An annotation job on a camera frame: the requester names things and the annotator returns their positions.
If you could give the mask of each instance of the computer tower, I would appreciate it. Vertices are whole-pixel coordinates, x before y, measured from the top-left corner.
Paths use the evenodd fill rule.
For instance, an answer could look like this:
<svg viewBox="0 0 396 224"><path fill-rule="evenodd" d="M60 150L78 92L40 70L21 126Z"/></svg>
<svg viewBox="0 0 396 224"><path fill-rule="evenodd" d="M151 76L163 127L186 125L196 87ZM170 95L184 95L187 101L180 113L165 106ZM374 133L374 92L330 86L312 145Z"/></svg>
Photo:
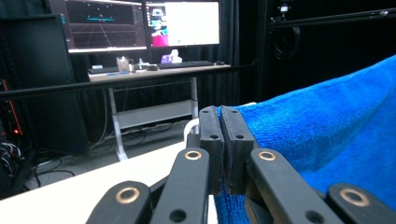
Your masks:
<svg viewBox="0 0 396 224"><path fill-rule="evenodd" d="M76 83L60 16L0 20L0 50L4 91ZM21 126L20 138L33 149L88 152L77 92L38 94L10 102Z"/></svg>

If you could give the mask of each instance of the black backdrop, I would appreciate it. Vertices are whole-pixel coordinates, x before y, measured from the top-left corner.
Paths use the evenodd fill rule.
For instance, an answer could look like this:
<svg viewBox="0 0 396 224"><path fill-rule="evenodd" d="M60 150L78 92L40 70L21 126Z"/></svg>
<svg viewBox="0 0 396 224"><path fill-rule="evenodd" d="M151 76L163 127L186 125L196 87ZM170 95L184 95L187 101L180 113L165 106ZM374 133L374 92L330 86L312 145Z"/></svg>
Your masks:
<svg viewBox="0 0 396 224"><path fill-rule="evenodd" d="M288 2L291 2L290 12L287 13L288 21L396 7L396 2L392 0L294 0ZM279 16L277 7L280 6L280 1L275 0L273 3L274 5L268 11L261 12L262 17L259 18L259 23L263 23L266 16L268 18ZM254 6L254 3L248 2L245 5ZM248 7L246 12L252 13L251 10L251 7ZM242 20L242 15L246 17L247 13L241 14L241 22L248 24ZM276 33L279 33L281 29L269 28L266 33L269 35L267 51L259 55L259 58L265 57L265 53L269 51L269 56L264 58L262 63L263 72L257 76L241 76L240 82L246 83L241 88L241 100L257 99L254 95L256 92L249 90L252 85L259 83L260 79L262 79L260 85L262 93L259 94L259 100L263 101L349 74L396 54L395 22L394 18L384 17L381 20L340 21L333 24L301 26L301 44L296 54L285 61L274 56L273 44L283 37L288 38L288 35L277 35ZM257 25L253 24L250 28L254 29ZM243 34L241 32L241 43L244 42Z"/></svg>
<svg viewBox="0 0 396 224"><path fill-rule="evenodd" d="M224 61L232 65L239 64L238 0L220 0L219 8L220 45L178 48L179 56L184 61L208 60L211 62ZM0 0L1 18L44 13L49 13L46 0ZM91 68L95 64L101 64L103 67L116 66L115 58L118 56L126 56L136 61L142 58L144 62L158 63L162 55L169 53L170 49L152 49L96 54L72 54L71 59L77 81L85 82L89 81L87 75L88 68ZM162 85L148 89L139 88L141 86L130 86L125 87L129 91L116 93L118 109L132 109L190 98L191 84L188 82L171 85L163 85L164 83L154 84ZM200 108L208 105L239 104L239 76L237 74L201 77L198 78L197 84ZM105 120L111 120L109 113L107 113L107 118L105 118L105 108L108 107L108 101L105 105L106 94L104 91L87 91L81 94L88 137L93 142L100 137Z"/></svg>
<svg viewBox="0 0 396 224"><path fill-rule="evenodd" d="M214 47L179 49L181 57L186 60L223 60L233 65L252 63L260 59L257 55L258 26L262 22L262 12L258 18L259 3L262 0L220 0L221 8L221 45ZM278 16L275 0L273 8L268 10L270 16ZM289 20L331 16L343 13L396 7L393 0L383 1L342 1L342 0L294 0L289 13ZM0 0L0 16L18 16L45 13L44 0ZM376 63L396 53L395 20L358 21L328 25L301 27L301 45L290 60L280 61L270 52L270 57L263 66L268 70L261 74L241 72L238 75L224 74L203 77L198 80L200 107L207 105L239 105L251 101L263 101L288 91L297 90L312 84L346 75L363 67ZM145 61L157 58L168 51L154 50L151 55L140 53ZM102 63L114 66L116 54L73 56L75 72L81 81L87 81L86 69L91 64ZM258 77L264 82L260 97L254 91ZM158 101L172 101L177 97L188 97L190 84L177 84L154 88L153 90L136 90L128 93L134 97L128 106L157 104ZM88 102L87 114L92 128L100 130L103 122L101 92L84 96Z"/></svg>

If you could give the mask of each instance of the bolt hole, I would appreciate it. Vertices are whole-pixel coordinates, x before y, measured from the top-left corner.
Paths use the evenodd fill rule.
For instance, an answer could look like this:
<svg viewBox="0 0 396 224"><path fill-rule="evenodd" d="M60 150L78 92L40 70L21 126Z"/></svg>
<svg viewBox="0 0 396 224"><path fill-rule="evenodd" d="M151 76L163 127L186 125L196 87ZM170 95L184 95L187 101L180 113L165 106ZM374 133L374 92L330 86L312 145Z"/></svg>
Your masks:
<svg viewBox="0 0 396 224"><path fill-rule="evenodd" d="M265 161L274 161L276 159L276 155L269 151L262 151L259 153L259 157Z"/></svg>
<svg viewBox="0 0 396 224"><path fill-rule="evenodd" d="M340 195L345 201L359 207L365 207L370 204L370 200L355 189L341 189Z"/></svg>
<svg viewBox="0 0 396 224"><path fill-rule="evenodd" d="M121 195L122 199L129 199L134 197L134 191L133 190L125 190Z"/></svg>
<svg viewBox="0 0 396 224"><path fill-rule="evenodd" d="M314 211L308 211L305 216L311 223L320 224L324 222L323 216Z"/></svg>
<svg viewBox="0 0 396 224"><path fill-rule="evenodd" d="M355 202L362 202L363 199L361 198L361 196L359 196L358 194L354 193L354 192L347 192L346 196L351 199L352 201Z"/></svg>
<svg viewBox="0 0 396 224"><path fill-rule="evenodd" d="M173 221L173 222L182 222L186 219L187 215L183 210L174 210L171 212L171 215L169 216L169 218Z"/></svg>
<svg viewBox="0 0 396 224"><path fill-rule="evenodd" d="M184 156L187 158L187 160L196 161L201 159L202 153L199 151L188 151L186 154L184 154Z"/></svg>

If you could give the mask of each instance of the cable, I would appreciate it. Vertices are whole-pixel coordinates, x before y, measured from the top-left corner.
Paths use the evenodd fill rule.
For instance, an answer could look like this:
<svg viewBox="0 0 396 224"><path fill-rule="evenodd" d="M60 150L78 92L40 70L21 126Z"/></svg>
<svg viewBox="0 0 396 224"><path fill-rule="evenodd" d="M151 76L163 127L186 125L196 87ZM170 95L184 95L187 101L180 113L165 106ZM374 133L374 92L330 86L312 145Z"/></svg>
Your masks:
<svg viewBox="0 0 396 224"><path fill-rule="evenodd" d="M25 191L29 191L29 190L30 190L28 187L26 187L26 185L23 185L22 187L23 187L23 189L24 189Z"/></svg>
<svg viewBox="0 0 396 224"><path fill-rule="evenodd" d="M280 61L286 61L292 58L298 51L301 42L301 31L299 27L291 28L294 41L289 41L285 29L275 30L274 34L274 55Z"/></svg>
<svg viewBox="0 0 396 224"><path fill-rule="evenodd" d="M56 169L58 169L59 167L61 167L61 165L63 164L62 158L56 158L56 159L52 159L52 160L50 160L50 161L42 162L42 163L40 163L40 164L38 164L38 165L32 167L32 169L37 169L37 168L40 167L40 166L48 165L48 164L50 164L50 163L52 163L52 162L54 162L54 161L59 161L59 164L57 164L57 165L55 165L54 167L52 167L51 170L56 170Z"/></svg>
<svg viewBox="0 0 396 224"><path fill-rule="evenodd" d="M21 150L9 142L0 143L0 163L8 169L8 176L15 177L21 169L24 157Z"/></svg>
<svg viewBox="0 0 396 224"><path fill-rule="evenodd" d="M157 129L157 128L160 128L160 127L165 126L165 125L169 125L169 127L165 128L163 130L155 130L155 131L148 132L148 133L162 133L162 132L166 132L166 131L170 130L175 124L179 124L179 121L174 122L174 123L166 123L166 124L163 124L161 126L159 125L159 126L157 126L155 128Z"/></svg>
<svg viewBox="0 0 396 224"><path fill-rule="evenodd" d="M142 138L140 141L138 141L137 143L125 144L125 146L127 146L127 147L136 146L136 145L139 145L139 144L141 144L142 142L144 142L144 141L146 140L146 137L147 137L146 131L145 131L145 130L142 130L142 129L140 129L139 131L140 131L140 133L143 134L143 138Z"/></svg>
<svg viewBox="0 0 396 224"><path fill-rule="evenodd" d="M96 142L93 146L90 147L90 150L95 149L96 147L101 146L104 142L106 142L109 139L113 139L115 137L114 131L108 134L106 137L104 137L101 141Z"/></svg>
<svg viewBox="0 0 396 224"><path fill-rule="evenodd" d="M122 111L125 111L125 108L126 108L126 102L128 101L128 90L129 90L129 87L126 87L125 100L124 100L124 105L122 107Z"/></svg>
<svg viewBox="0 0 396 224"><path fill-rule="evenodd" d="M42 186L40 178L38 178L40 175L45 175L45 174L50 174L50 173L69 173L72 176L76 176L73 172L68 171L68 170L56 170L59 167L61 167L61 165L63 164L63 161L62 161L61 158L58 158L58 160L59 160L59 164L57 164L55 167L51 168L48 171L44 171L44 172L38 173L37 172L38 166L35 166L35 167L32 168L33 169L33 175L35 177L35 182L37 183L37 187L38 188L41 188L41 186Z"/></svg>
<svg viewBox="0 0 396 224"><path fill-rule="evenodd" d="M104 99L104 105L105 105L105 127L103 129L102 135L99 138L99 140L93 144L93 146L90 147L90 149L93 149L94 147L97 147L98 145L100 145L102 143L102 140L105 138L105 134L106 134L106 129L107 129L107 100L106 100L106 93L105 90L102 90L103 93L103 99Z"/></svg>

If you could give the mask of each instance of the keyboard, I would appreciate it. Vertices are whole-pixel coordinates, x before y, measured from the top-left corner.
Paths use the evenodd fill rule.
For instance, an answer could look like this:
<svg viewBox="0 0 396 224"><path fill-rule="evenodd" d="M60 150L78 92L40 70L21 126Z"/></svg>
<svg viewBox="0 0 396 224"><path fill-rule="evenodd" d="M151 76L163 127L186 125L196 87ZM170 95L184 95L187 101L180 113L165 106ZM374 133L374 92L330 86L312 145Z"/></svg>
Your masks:
<svg viewBox="0 0 396 224"><path fill-rule="evenodd" d="M97 74L103 74L103 73L117 73L117 72L119 72L118 67L88 69L88 73L90 75L97 75Z"/></svg>
<svg viewBox="0 0 396 224"><path fill-rule="evenodd" d="M193 61L183 63L158 63L160 69L172 69L172 68L187 68L187 67L202 67L202 66L213 66L214 64L209 61Z"/></svg>

